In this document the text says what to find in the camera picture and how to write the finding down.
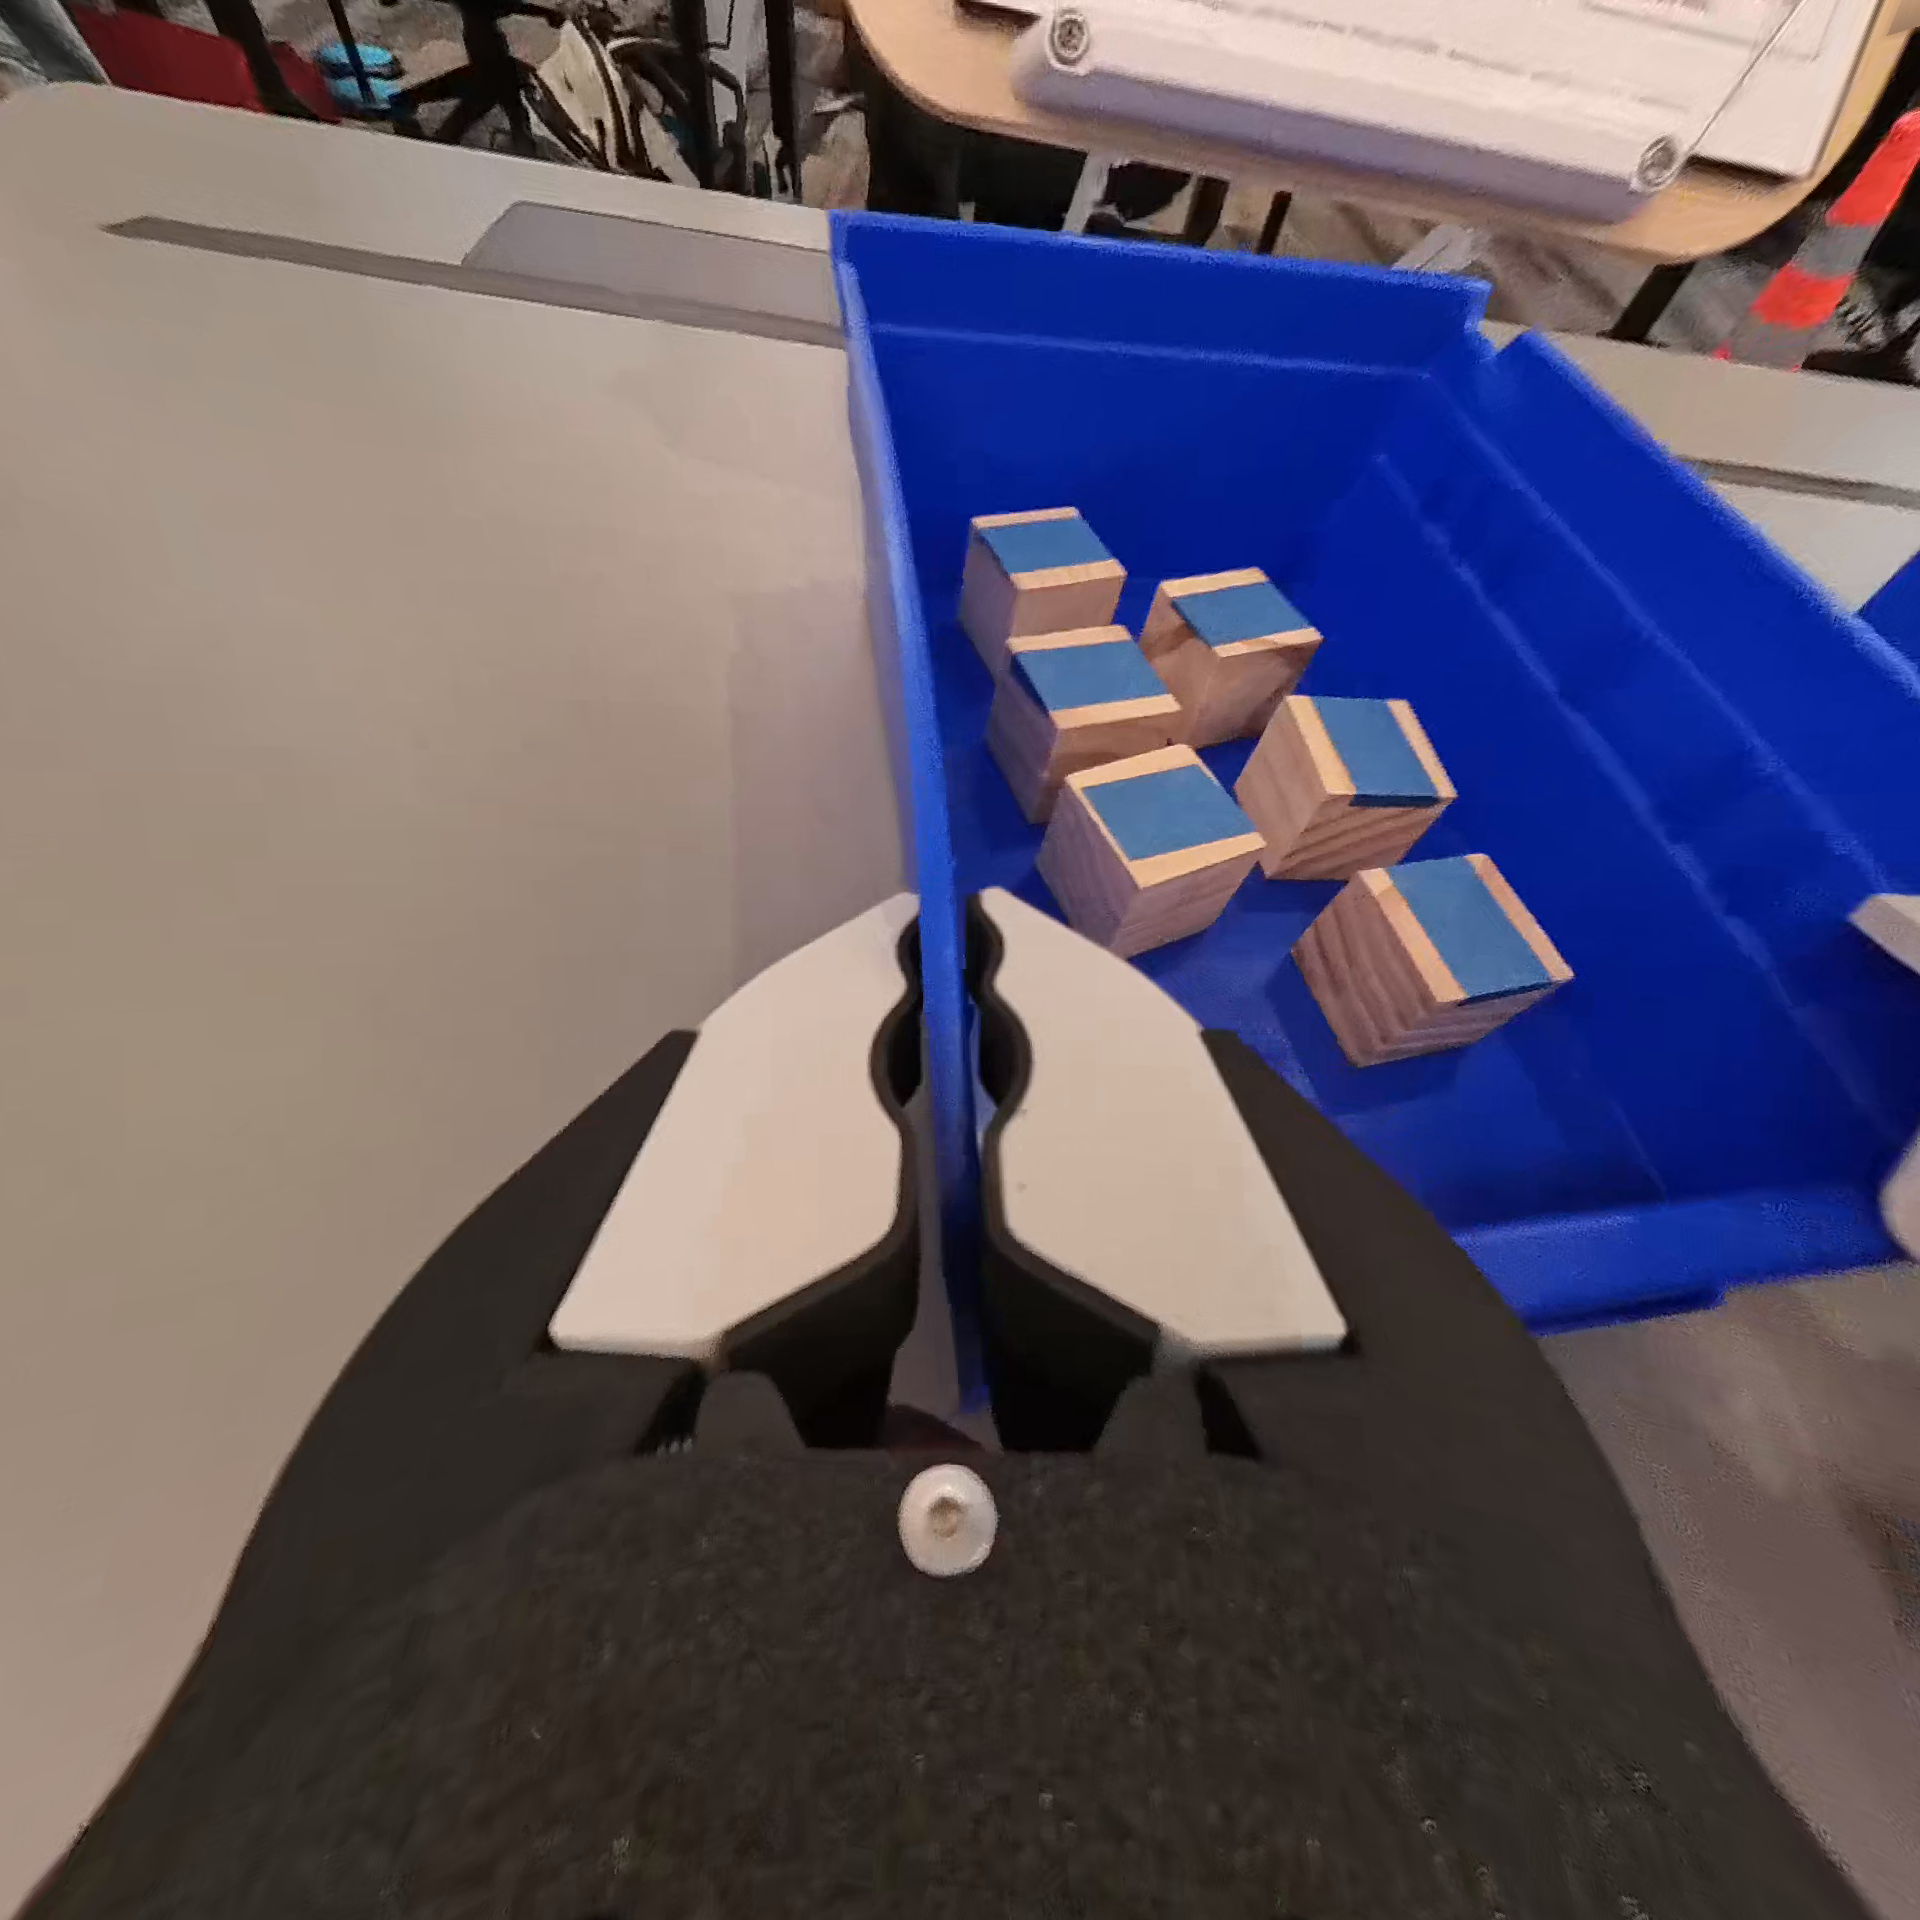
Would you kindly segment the white instruction sheet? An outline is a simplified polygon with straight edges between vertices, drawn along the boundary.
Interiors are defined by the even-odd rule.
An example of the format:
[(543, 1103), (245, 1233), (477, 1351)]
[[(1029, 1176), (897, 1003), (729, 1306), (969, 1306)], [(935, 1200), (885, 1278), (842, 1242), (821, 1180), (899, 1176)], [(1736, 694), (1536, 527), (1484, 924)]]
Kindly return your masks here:
[(1803, 170), (1879, 6), (1082, 2), (1018, 39), (1029, 105), (1273, 153), (1393, 150), (1628, 178)]

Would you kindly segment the red object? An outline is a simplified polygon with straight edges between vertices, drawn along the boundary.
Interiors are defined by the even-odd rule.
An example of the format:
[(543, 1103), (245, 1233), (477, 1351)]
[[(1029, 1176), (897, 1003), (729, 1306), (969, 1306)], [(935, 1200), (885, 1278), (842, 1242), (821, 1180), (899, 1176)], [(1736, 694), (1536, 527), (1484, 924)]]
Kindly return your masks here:
[(321, 68), (267, 38), (255, 6), (209, 6), (211, 30), (171, 20), (161, 6), (64, 6), (109, 84), (192, 105), (344, 120)]

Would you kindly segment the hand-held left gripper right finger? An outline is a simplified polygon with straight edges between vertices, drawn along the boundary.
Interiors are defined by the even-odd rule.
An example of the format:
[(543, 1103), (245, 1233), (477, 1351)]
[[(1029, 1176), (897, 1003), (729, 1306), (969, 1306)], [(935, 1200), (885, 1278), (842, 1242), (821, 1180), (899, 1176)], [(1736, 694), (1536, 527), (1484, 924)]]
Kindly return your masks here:
[(1202, 1026), (1131, 963), (967, 900), (979, 1327), (1010, 1451), (1088, 1449), (1131, 1382), (1335, 1354), (1348, 1324)]

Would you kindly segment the grey desk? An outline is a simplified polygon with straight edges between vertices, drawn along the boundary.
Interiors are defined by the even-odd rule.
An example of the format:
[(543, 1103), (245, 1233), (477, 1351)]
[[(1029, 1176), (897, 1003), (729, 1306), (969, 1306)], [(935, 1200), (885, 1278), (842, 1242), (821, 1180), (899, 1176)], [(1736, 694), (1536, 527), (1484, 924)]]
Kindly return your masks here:
[[(596, 313), (250, 231), (256, 167), (153, 206), (155, 129), (60, 219), (109, 110), (186, 120), (5, 110), (5, 1916), (1916, 1900), (1762, 1760), (1539, 1331), (1177, 1000), (1348, 1338), (1000, 1440), (833, 241), (819, 330)], [(556, 1351), (693, 1036), (893, 894), (880, 1446)]]

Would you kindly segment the cluster of wooden cubes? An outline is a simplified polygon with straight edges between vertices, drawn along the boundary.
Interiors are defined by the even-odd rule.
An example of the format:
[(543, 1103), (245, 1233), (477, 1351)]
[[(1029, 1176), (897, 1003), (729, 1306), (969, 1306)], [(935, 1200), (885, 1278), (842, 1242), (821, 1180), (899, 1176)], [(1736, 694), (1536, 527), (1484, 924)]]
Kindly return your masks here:
[(1323, 638), (1279, 584), (1175, 577), (1130, 631), (1124, 580), (1076, 510), (967, 528), (986, 745), (1075, 931), (1131, 959), (1212, 929), (1252, 873), (1333, 880), (1291, 961), (1355, 1068), (1464, 1049), (1573, 980), (1488, 856), (1410, 857), (1450, 769), (1408, 700), (1301, 694)]

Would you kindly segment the orange traffic cone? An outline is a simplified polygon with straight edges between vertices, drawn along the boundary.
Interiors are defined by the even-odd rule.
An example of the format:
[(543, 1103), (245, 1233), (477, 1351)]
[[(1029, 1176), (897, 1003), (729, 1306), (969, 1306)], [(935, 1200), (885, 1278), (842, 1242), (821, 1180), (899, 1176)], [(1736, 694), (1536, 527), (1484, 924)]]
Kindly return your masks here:
[[(1916, 385), (1916, 166), (1919, 110), (1912, 105), (1800, 249), (1762, 284), (1713, 356), (1783, 372), (1811, 369)], [(1888, 288), (1893, 299), (1882, 310), (1888, 330), (1874, 346), (1823, 347), (1849, 296), (1872, 290), (1867, 265), (1874, 256), (1901, 271)]]

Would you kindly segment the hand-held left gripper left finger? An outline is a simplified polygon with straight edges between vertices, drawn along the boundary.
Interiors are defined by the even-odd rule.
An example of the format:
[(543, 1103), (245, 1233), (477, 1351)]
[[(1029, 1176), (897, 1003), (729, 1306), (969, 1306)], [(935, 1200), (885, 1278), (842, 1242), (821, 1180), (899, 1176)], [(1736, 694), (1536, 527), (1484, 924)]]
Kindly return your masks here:
[(921, 1311), (921, 905), (760, 972), (689, 1044), (546, 1324), (560, 1354), (771, 1382), (815, 1449), (876, 1449)]

